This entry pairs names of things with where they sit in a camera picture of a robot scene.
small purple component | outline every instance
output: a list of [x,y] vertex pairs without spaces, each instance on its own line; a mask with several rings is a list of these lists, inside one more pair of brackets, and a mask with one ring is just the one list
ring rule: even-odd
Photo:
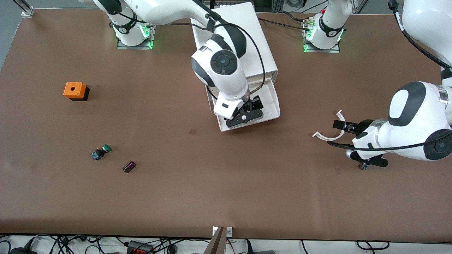
[[129,161],[123,168],[122,170],[125,173],[129,173],[133,168],[135,168],[136,164],[133,161]]

brown mat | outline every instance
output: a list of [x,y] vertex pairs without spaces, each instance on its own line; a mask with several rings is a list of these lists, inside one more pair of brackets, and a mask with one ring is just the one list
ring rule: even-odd
[[[92,9],[23,19],[0,72],[0,231],[209,237],[222,225],[236,238],[452,240],[451,158],[387,155],[387,168],[361,171],[311,137],[335,135],[339,109],[386,118],[405,83],[439,84],[392,16],[350,17],[340,54],[303,53],[299,31],[263,23],[281,117],[225,133],[190,68],[190,27],[158,27],[154,50],[125,51],[107,24]],[[89,100],[63,97],[68,81],[88,85]],[[113,151],[92,160],[104,143]]]

orange cube with hole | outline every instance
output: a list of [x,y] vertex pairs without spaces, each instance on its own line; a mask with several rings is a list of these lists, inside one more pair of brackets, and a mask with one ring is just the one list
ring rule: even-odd
[[63,95],[70,100],[87,101],[89,95],[89,88],[83,82],[67,82],[64,87]]

white box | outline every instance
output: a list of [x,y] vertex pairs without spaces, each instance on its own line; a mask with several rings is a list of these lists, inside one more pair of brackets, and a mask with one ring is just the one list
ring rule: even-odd
[[[259,91],[255,92],[250,97],[252,99],[256,95],[259,95],[262,104],[264,105],[264,108],[262,109],[264,116],[261,119],[237,125],[233,128],[228,128],[224,118],[217,116],[221,131],[224,132],[278,118],[281,115],[281,111],[279,109],[278,96],[276,95],[275,87],[273,85],[278,74],[278,69],[276,67],[275,60],[273,59],[272,52],[270,51],[270,47],[268,46],[267,39],[265,39],[259,20],[257,19],[253,5],[251,3],[229,5],[214,9],[213,11],[218,13],[225,21],[242,27],[251,35],[259,48],[265,67],[265,83]],[[191,21],[193,24],[201,25],[194,19]],[[193,27],[193,34],[197,49],[212,36],[211,32],[201,30],[197,27]],[[260,64],[259,55],[257,54],[253,42],[248,36],[246,36],[246,34],[245,37],[246,53],[240,58],[240,62],[242,63],[242,67],[245,71],[250,91],[252,91],[253,89],[259,87],[262,83],[262,65]],[[218,96],[218,89],[211,88],[211,91],[215,96]],[[213,112],[214,98],[207,92],[207,90],[206,93],[210,104],[210,110]]]

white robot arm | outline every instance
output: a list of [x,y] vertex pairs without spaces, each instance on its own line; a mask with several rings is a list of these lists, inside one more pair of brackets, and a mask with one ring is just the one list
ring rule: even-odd
[[352,9],[351,0],[329,0],[325,13],[318,13],[309,18],[315,20],[315,24],[306,40],[319,49],[334,47]]
[[[207,86],[220,91],[214,112],[227,119],[233,119],[239,109],[249,101],[250,90],[240,58],[246,53],[246,37],[235,26],[221,18],[198,0],[93,0],[105,11],[113,24],[125,21],[136,24],[139,17],[148,24],[164,25],[185,18],[197,20],[213,33],[191,59],[196,76]],[[120,37],[127,40],[133,37]],[[135,39],[135,45],[141,43]]]
[[[400,22],[395,4],[391,1],[389,6],[395,7],[401,30],[406,28],[410,35],[435,51],[439,57],[433,57],[435,62],[449,66],[452,59],[452,2],[405,0],[405,26]],[[423,24],[423,17],[441,25]],[[441,76],[443,86],[413,81],[401,87],[391,100],[389,119],[364,120],[359,124],[335,121],[334,128],[354,133],[357,137],[352,146],[328,143],[347,149],[347,157],[362,162],[363,169],[368,165],[386,167],[388,161],[382,158],[385,153],[416,160],[439,160],[448,156],[452,153],[450,68],[443,68]]]

